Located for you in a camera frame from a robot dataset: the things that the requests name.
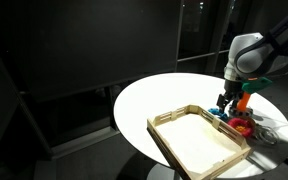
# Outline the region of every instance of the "wooden crate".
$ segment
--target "wooden crate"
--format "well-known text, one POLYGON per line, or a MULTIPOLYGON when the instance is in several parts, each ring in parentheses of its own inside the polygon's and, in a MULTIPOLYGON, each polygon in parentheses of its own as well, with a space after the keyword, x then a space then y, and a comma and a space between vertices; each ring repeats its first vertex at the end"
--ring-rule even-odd
POLYGON ((165 156, 166 160, 169 162, 170 166, 174 170, 176 170, 184 180, 214 179, 223 172, 225 172, 227 169, 231 168, 241 160, 245 159, 251 152, 250 146, 248 146, 245 138, 239 132, 237 132, 235 129, 227 125, 225 122, 215 117, 213 114, 195 105, 188 105, 183 108, 179 108, 176 111, 156 116, 154 119, 148 119, 147 130, 149 131, 150 135, 154 139, 155 143, 157 144, 163 155, 165 156), (186 120, 184 117, 192 115, 194 116, 193 121, 188 119, 186 120), (198 127, 192 127, 191 125, 189 127, 184 127, 181 124, 172 124, 177 121, 180 121, 181 119, 183 121, 181 122, 182 124, 189 122, 192 122, 193 124, 198 122, 200 124, 197 125, 198 127), (163 134, 163 132, 166 132, 165 130, 167 128, 170 128, 168 129, 170 133, 163 134), (205 137, 203 136, 204 139, 199 134, 198 137, 191 137, 191 135, 184 135, 185 137, 181 137, 182 139, 178 138, 181 134, 190 133, 186 132, 186 130, 193 132, 192 134, 203 131, 206 133, 206 136, 205 137), (177 142, 177 144, 179 144, 177 145, 178 147, 176 147, 175 145, 173 146, 173 144, 176 144, 172 141, 173 139, 177 139, 176 141, 174 140, 174 142, 177 142), (212 153, 211 150, 212 151, 219 150, 220 152, 212 153), (216 157, 218 159, 216 159, 215 162, 209 162, 211 159, 214 160, 213 157, 215 156, 219 156, 216 157), (206 164, 205 162, 211 163, 211 165, 209 165, 209 168, 207 165, 205 165, 204 167, 204 164, 206 164), (203 164, 197 167, 193 167, 194 163, 195 164, 203 163, 203 164))

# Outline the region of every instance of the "orange object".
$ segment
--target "orange object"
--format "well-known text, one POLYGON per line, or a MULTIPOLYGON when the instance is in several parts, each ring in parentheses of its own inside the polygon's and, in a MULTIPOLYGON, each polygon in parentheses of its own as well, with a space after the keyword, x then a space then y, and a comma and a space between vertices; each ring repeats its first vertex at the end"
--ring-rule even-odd
POLYGON ((240 99, 240 101, 237 103, 237 109, 239 111, 246 111, 246 106, 247 106, 247 103, 248 103, 248 100, 250 99, 251 97, 251 94, 247 93, 247 92, 244 92, 243 93, 243 97, 242 99, 240 99))

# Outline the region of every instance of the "table top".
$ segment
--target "table top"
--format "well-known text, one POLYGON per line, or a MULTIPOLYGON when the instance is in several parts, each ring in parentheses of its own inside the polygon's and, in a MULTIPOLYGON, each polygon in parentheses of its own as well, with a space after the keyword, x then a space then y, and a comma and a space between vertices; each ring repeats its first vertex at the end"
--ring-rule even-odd
MULTIPOLYGON (((147 131, 147 118, 193 104, 204 109, 217 108, 224 80, 191 73, 167 73, 140 79, 126 87, 116 99, 114 117, 123 136, 139 151, 169 166, 147 131)), ((273 128, 280 138, 274 146, 256 144, 247 160, 241 161, 219 177, 249 177, 274 169, 288 156, 288 121, 268 100, 252 94, 248 106, 256 123, 273 128)))

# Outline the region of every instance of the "blue object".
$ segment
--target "blue object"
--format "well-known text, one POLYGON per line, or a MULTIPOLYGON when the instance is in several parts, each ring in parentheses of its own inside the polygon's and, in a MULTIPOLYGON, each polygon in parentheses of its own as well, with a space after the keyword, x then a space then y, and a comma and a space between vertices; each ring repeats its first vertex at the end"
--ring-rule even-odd
POLYGON ((216 117, 218 117, 219 119, 221 119, 224 122, 228 121, 228 116, 226 113, 220 113, 220 110, 217 108, 211 108, 208 110, 208 112, 212 113, 213 115, 215 115, 216 117))

